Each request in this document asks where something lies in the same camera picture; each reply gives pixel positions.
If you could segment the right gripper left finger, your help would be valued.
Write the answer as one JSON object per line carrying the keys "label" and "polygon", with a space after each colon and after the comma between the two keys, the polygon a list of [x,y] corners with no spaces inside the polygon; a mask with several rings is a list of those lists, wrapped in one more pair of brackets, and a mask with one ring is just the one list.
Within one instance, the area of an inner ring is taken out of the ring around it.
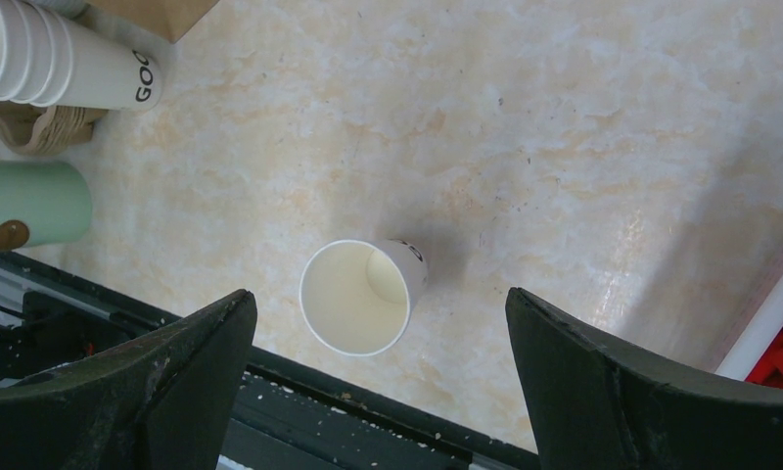
{"label": "right gripper left finger", "polygon": [[212,469],[257,320],[237,290],[0,388],[0,469]]}

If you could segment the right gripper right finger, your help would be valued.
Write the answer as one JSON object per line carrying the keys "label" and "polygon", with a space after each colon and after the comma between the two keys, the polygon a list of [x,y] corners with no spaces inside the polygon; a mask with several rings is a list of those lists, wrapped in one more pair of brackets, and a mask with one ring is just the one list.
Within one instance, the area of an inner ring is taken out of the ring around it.
{"label": "right gripper right finger", "polygon": [[544,469],[783,469],[783,390],[595,328],[521,288],[506,320]]}

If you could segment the white paper coffee cup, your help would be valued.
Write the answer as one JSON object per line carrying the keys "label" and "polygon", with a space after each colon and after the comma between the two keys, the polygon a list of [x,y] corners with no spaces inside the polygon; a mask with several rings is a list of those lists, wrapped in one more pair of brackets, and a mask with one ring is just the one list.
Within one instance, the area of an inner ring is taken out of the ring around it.
{"label": "white paper coffee cup", "polygon": [[304,267],[301,313],[329,349],[348,356],[377,355],[402,337],[428,277],[425,256],[405,241],[337,240]]}

